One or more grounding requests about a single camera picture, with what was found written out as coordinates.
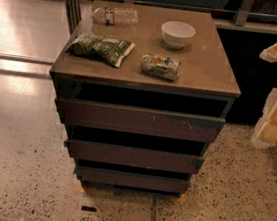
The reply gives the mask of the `brown drawer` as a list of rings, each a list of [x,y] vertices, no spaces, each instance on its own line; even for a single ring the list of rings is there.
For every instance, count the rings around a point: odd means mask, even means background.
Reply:
[[[153,151],[88,141],[67,140],[67,149],[72,158],[78,160],[127,165],[167,172],[196,174],[204,159],[200,156]]]
[[[174,194],[184,193],[189,187],[189,182],[184,179],[94,169],[86,166],[76,167],[76,174],[81,181],[85,182],[166,191]]]
[[[65,125],[113,130],[212,143],[225,120],[193,114],[114,105],[66,98],[55,99]]]

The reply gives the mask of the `brown drawer cabinet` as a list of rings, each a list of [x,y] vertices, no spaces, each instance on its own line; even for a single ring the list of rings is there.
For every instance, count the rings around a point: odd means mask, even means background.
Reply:
[[[77,34],[93,32],[103,37],[126,39],[132,41],[135,47],[123,60],[120,68],[110,67],[98,60],[72,56],[67,51],[61,52],[49,72],[55,86],[55,99],[220,117],[225,120],[233,101],[239,97],[240,90],[211,16],[208,13],[145,5],[139,5],[136,9],[139,20],[134,26],[95,25],[87,18],[80,21],[75,29]],[[193,26],[196,32],[187,46],[175,50],[166,45],[161,26],[167,21],[185,22]],[[180,60],[182,64],[177,80],[167,81],[142,73],[142,57],[147,53]],[[201,158],[211,144],[65,124],[64,126],[67,140],[152,149]],[[195,175],[72,159],[75,160],[76,167],[102,168],[183,179],[188,182]]]

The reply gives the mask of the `white ceramic bowl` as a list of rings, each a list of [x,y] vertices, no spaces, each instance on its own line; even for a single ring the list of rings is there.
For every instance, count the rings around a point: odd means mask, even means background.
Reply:
[[[163,41],[170,49],[179,50],[187,46],[196,30],[185,22],[167,21],[161,26]]]

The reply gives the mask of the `crushed soda can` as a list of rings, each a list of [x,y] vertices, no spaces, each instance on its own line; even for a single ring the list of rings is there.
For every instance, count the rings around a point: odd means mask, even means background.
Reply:
[[[181,64],[181,61],[175,58],[147,53],[142,57],[141,71],[149,76],[174,82],[179,76]]]

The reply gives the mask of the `clear plastic water bottle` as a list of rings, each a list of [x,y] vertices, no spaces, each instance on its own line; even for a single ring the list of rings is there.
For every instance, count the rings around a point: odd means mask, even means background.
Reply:
[[[138,11],[135,8],[112,8],[108,7],[99,7],[96,8],[93,13],[91,19],[95,24],[103,24],[103,25],[133,25],[137,24]]]

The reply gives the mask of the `green chip bag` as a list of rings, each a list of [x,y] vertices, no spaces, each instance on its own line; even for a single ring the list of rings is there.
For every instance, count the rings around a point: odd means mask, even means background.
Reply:
[[[71,42],[66,51],[76,57],[100,59],[108,65],[120,68],[122,61],[134,47],[135,44],[127,40],[83,32]]]

